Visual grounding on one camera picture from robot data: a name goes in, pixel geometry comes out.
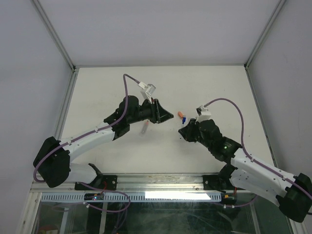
transparent enclosure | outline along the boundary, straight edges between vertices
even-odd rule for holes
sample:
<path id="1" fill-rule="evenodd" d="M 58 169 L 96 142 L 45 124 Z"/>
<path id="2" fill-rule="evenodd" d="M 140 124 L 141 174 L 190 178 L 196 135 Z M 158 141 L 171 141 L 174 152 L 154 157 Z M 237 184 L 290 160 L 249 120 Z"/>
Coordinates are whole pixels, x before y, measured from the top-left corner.
<path id="1" fill-rule="evenodd" d="M 239 194 L 238 204 L 254 195 Z M 119 210 L 120 202 L 93 202 Z M 258 198 L 241 208 L 211 202 L 135 202 L 121 213 L 82 203 L 41 202 L 33 234 L 290 234 L 288 220 L 272 203 Z"/>

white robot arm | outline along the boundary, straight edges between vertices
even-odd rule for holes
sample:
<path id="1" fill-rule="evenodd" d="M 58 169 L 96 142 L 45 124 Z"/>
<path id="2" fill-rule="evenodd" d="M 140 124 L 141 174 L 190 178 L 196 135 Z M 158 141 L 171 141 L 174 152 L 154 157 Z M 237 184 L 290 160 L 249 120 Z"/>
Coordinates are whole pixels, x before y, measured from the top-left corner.
<path id="1" fill-rule="evenodd" d="M 103 174 L 94 164 L 76 164 L 72 161 L 86 151 L 113 140 L 118 139 L 130 130 L 130 124 L 148 119 L 151 123 L 163 123 L 173 115 L 163 109 L 158 99 L 151 97 L 155 87 L 144 84 L 131 78 L 142 88 L 145 98 L 139 105 L 138 98 L 128 96 L 119 104 L 119 107 L 96 127 L 69 138 L 56 140 L 53 136 L 47 138 L 37 157 L 34 160 L 34 179 L 45 182 L 54 188 L 63 182 L 83 182 L 96 188 L 102 188 Z M 36 172 L 43 180 L 38 180 Z"/>
<path id="2" fill-rule="evenodd" d="M 241 111 L 235 104 L 234 106 L 239 111 L 243 124 Z M 199 117 L 192 118 L 178 132 L 188 142 L 201 143 L 217 160 L 226 163 L 218 174 L 219 185 L 214 184 L 214 188 L 223 191 L 221 184 L 229 184 L 248 190 L 278 206 L 292 220 L 303 222 L 312 206 L 310 178 L 302 173 L 294 176 L 249 154 L 244 146 L 243 134 L 242 144 L 223 136 L 215 122 L 209 119 L 211 114 L 205 106 L 197 108 L 197 113 Z"/>

purple cable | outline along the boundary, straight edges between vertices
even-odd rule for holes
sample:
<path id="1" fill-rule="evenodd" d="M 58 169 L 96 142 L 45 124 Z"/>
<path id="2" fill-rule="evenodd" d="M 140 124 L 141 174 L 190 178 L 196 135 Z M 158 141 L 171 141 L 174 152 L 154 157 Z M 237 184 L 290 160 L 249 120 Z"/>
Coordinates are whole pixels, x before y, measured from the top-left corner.
<path id="1" fill-rule="evenodd" d="M 130 200 L 130 197 L 126 193 L 123 193 L 123 192 L 120 192 L 120 191 L 105 190 L 105 189 L 101 190 L 101 189 L 97 189 L 95 187 L 92 187 L 92 186 L 90 186 L 88 184 L 85 184 L 85 183 L 82 183 L 82 182 L 80 182 L 80 184 L 82 184 L 83 186 L 85 186 L 85 187 L 87 187 L 89 189 L 96 190 L 96 191 L 103 191 L 103 192 L 108 192 L 108 193 L 121 194 L 121 195 L 124 195 L 128 199 L 128 204 L 124 208 L 122 208 L 122 209 L 120 209 L 118 211 L 111 211 L 111 210 L 101 209 L 99 207 L 93 206 L 90 203 L 86 202 L 88 205 L 90 205 L 90 207 L 92 207 L 94 209 L 97 209 L 99 211 L 104 211 L 104 212 L 110 212 L 110 213 L 118 213 L 118 212 L 123 212 L 123 211 L 127 210 L 128 207 L 130 206 L 131 200 Z"/>
<path id="2" fill-rule="evenodd" d="M 128 215 L 128 210 L 125 210 L 122 214 L 118 213 L 117 222 L 114 226 L 114 229 L 111 234 L 116 234 L 117 231 L 122 227 L 123 223 L 126 221 Z"/>
<path id="3" fill-rule="evenodd" d="M 251 199 L 249 202 L 247 203 L 244 203 L 244 204 L 241 204 L 241 205 L 234 205 L 233 208 L 236 208 L 236 207 L 244 207 L 244 206 L 248 206 L 252 203 L 254 203 L 254 201 L 256 201 L 258 198 L 258 195 L 256 195 L 253 199 Z M 218 205 L 218 206 L 224 206 L 224 204 L 221 204 L 221 203 L 213 203 L 214 205 Z M 225 205 L 225 207 L 227 208 L 232 208 L 232 205 Z"/>
<path id="4" fill-rule="evenodd" d="M 249 158 L 249 159 L 252 159 L 253 157 L 251 157 L 249 155 L 249 153 L 247 152 L 246 150 L 246 147 L 245 147 L 245 143 L 244 143 L 244 118 L 243 118 L 243 114 L 241 112 L 241 110 L 239 109 L 239 107 L 231 100 L 227 99 L 227 98 L 217 98 L 215 100 L 212 100 L 210 102 L 208 102 L 206 105 L 204 105 L 204 107 L 207 107 L 209 106 L 210 104 L 214 103 L 215 101 L 219 101 L 219 100 L 223 100 L 223 101 L 227 101 L 229 103 L 231 103 L 238 111 L 239 113 L 239 116 L 240 116 L 240 120 L 241 120 L 241 123 L 242 123 L 242 131 L 241 131 L 241 135 L 240 135 L 240 140 L 241 140 L 241 143 L 242 143 L 242 147 L 243 147 L 243 151 L 245 153 L 245 155 Z M 277 175 L 278 177 L 281 177 L 283 178 L 283 175 L 275 170 L 273 170 L 272 168 L 264 165 L 263 163 L 259 162 L 258 160 L 254 159 L 253 160 L 256 164 L 260 165 L 261 167 L 267 169 L 268 171 L 274 173 L 275 175 Z M 308 196 L 309 199 L 312 200 L 312 195 L 309 194 L 307 191 L 305 191 L 301 186 L 297 185 L 296 183 L 292 182 L 290 179 L 286 178 L 286 181 L 289 182 L 290 184 L 292 184 L 293 186 L 295 186 L 296 188 L 298 188 L 300 191 L 302 191 L 306 196 Z"/>
<path id="5" fill-rule="evenodd" d="M 122 113 L 122 115 L 120 116 L 119 119 L 117 119 L 117 120 L 116 120 L 114 123 L 112 123 L 112 124 L 109 124 L 109 125 L 107 125 L 107 126 L 105 126 L 105 127 L 99 128 L 98 131 L 105 130 L 105 129 L 108 129 L 108 128 L 114 126 L 115 124 L 119 123 L 119 122 L 124 118 L 124 116 L 126 115 L 126 113 L 127 113 L 127 108 L 128 108 L 128 88 L 127 88 L 126 77 L 132 79 L 132 80 L 135 81 L 137 84 L 140 83 L 140 81 L 138 81 L 137 79 L 131 77 L 130 75 L 128 75 L 128 74 L 123 74 L 123 83 L 124 83 L 124 86 L 125 86 L 125 93 L 126 93 L 125 109 L 123 110 L 123 113 Z M 82 138 L 84 138 L 84 137 L 86 137 L 86 136 L 88 136 L 88 135 L 90 135 L 90 134 L 92 134 L 92 133 L 95 133 L 95 132 L 96 132 L 95 130 L 92 130 L 92 131 L 89 131 L 89 132 L 87 132 L 87 133 L 85 133 L 85 134 L 82 134 L 81 136 L 78 136 L 78 137 L 76 137 L 75 139 L 72 139 L 72 142 L 75 142 L 75 141 L 77 141 L 77 140 L 80 140 L 80 139 L 82 139 Z M 52 151 L 50 151 L 46 156 L 44 156 L 44 157 L 39 161 L 39 163 L 36 165 L 35 170 L 34 170 L 34 173 L 33 173 L 33 177 L 34 177 L 34 180 L 35 180 L 36 182 L 44 182 L 44 180 L 40 180 L 40 179 L 37 178 L 37 171 L 38 171 L 39 167 L 42 165 L 42 163 L 43 163 L 49 156 L 51 156 L 54 152 L 56 152 L 56 151 L 59 150 L 60 148 L 63 148 L 63 147 L 66 146 L 66 145 L 68 145 L 68 142 L 66 142 L 66 143 L 64 143 L 64 144 L 62 144 L 62 145 L 56 147 L 55 149 L 53 149 Z"/>

